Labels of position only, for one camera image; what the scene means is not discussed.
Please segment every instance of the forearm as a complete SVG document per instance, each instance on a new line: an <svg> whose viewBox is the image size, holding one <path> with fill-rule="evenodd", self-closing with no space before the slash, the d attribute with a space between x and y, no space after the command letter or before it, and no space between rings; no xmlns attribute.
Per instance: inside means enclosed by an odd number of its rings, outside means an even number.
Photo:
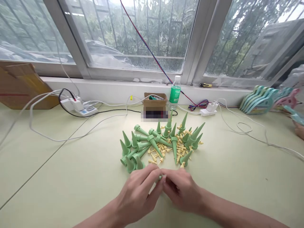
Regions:
<svg viewBox="0 0 304 228"><path fill-rule="evenodd" d="M123 228L113 201L74 228Z"/></svg>
<svg viewBox="0 0 304 228"><path fill-rule="evenodd" d="M200 214L225 228L288 228L284 224L249 208L229 202L202 189L202 207Z"/></svg>

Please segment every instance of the white wall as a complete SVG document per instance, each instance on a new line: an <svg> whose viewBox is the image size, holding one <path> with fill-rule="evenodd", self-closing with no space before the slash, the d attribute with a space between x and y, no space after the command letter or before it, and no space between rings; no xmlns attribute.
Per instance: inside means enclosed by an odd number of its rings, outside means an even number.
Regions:
<svg viewBox="0 0 304 228"><path fill-rule="evenodd" d="M68 78L41 77L53 90L66 88L77 93L75 85ZM101 100L107 103L125 103L130 95L144 98L145 92L165 93L169 99L170 84L143 83L143 82L123 82L123 81L105 81L105 80L85 80L72 79L78 86L81 98L87 100ZM218 98L225 98L227 104L239 105L243 97L251 92L246 89L231 88L201 88L198 86L182 85L181 90L196 104L204 99L209 101ZM183 94L180 94L179 105L190 105Z"/></svg>

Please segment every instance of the electrical cable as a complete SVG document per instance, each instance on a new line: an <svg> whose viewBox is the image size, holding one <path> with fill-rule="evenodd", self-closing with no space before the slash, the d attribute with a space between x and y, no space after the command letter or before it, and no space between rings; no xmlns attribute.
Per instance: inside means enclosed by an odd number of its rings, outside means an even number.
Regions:
<svg viewBox="0 0 304 228"><path fill-rule="evenodd" d="M237 127L238 127L241 131L236 131L236 130L232 129L232 128L228 125L228 123L225 121L225 119L224 119L224 117L223 117L223 114L222 114L222 108L221 108L221 106L219 106L220 111L221 111L221 116L222 116L222 119L223 119L224 123L225 123L233 132L235 132L235 133L237 133L237 134L241 134L241 135L248 135L249 137L251 137L251 138L253 138L253 139L255 139L255 140L257 140L257 141L259 141L259 142L261 142L261 143L264 143L264 144L266 144L266 145L273 146L273 147L276 147L276 148L285 149L285 150L287 150L287 151L293 152L293 153L295 153L296 155L299 155L302 159L304 159L304 156L303 156L302 154L298 153L297 151L295 151L295 150L293 150L293 149L290 149L290 148L287 148L287 147L282 147L282 146L279 146L279 145L276 145L276 144L269 143L269 142L268 142L268 137L267 137L267 130L266 130L266 127L265 127L264 125L262 125L262 124L260 124L260 123L258 123L258 122L256 122L256 121L254 121L254 120L252 120L251 118L249 118L249 117L247 117L247 116L243 116L243 115L240 115L240 114L238 114L238 113L236 113L236 112L231 111L231 110L228 109L228 107L227 107L227 101L226 101L226 99L224 99L224 98L219 98L218 100L220 100L220 99L222 99L222 100L225 101L227 110L228 110L229 112L231 112L232 114L234 114L235 116L246 117L246 118L250 119L252 122L254 122L254 123L256 123L256 124L258 124L258 125L264 127L264 129L265 129L264 135L265 135L266 141L257 139L257 138L255 138L255 137L249 135L248 133L249 133L249 132L252 132L252 127L251 127L250 125L244 123L244 122L238 122L238 123L237 123ZM243 124L243 125L248 126L248 127L250 128L250 130L244 131L244 130L239 126L240 124Z"/></svg>

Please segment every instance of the finger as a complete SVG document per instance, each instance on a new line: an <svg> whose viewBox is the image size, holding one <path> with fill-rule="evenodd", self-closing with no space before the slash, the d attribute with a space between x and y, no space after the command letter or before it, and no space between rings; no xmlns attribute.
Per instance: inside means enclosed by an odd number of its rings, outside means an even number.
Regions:
<svg viewBox="0 0 304 228"><path fill-rule="evenodd" d="M149 174L156 169L159 169L157 165L149 164L146 168L139 170L139 172L136 173L136 182L142 184Z"/></svg>
<svg viewBox="0 0 304 228"><path fill-rule="evenodd" d="M167 182L164 183L163 191L166 193L166 195L170 198L170 200L174 204L177 204L178 201L180 200L177 192L173 190L172 187Z"/></svg>
<svg viewBox="0 0 304 228"><path fill-rule="evenodd" d="M150 172L149 176L139 186L139 192L148 195L153 184L159 179L160 175L162 175L162 171L160 169L154 169Z"/></svg>
<svg viewBox="0 0 304 228"><path fill-rule="evenodd" d="M166 181L166 176L163 176L161 180L156 184L152 192L148 195L145 206L148 208L149 211L152 211L154 209L156 202L162 193L165 181Z"/></svg>
<svg viewBox="0 0 304 228"><path fill-rule="evenodd" d="M173 183L175 183L175 185L177 187L179 187L182 184L182 178L179 175L180 171L182 171L185 169L180 169L180 170L172 170L172 169L161 169L162 173L164 175L167 175L167 178L169 178L170 180L172 180Z"/></svg>

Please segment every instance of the glass pane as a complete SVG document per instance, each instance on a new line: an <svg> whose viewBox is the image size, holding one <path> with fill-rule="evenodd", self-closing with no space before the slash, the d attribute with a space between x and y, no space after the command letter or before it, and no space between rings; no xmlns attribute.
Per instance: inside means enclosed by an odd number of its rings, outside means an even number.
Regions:
<svg viewBox="0 0 304 228"><path fill-rule="evenodd" d="M42 0L0 0L0 59L75 64Z"/></svg>
<svg viewBox="0 0 304 228"><path fill-rule="evenodd" d="M90 67L160 72L119 0L66 0L91 54ZM198 0L123 0L167 73L183 71Z"/></svg>
<svg viewBox="0 0 304 228"><path fill-rule="evenodd" d="M234 0L204 76L271 80L301 46L291 38L302 18L299 0ZM261 75L287 46L275 70Z"/></svg>

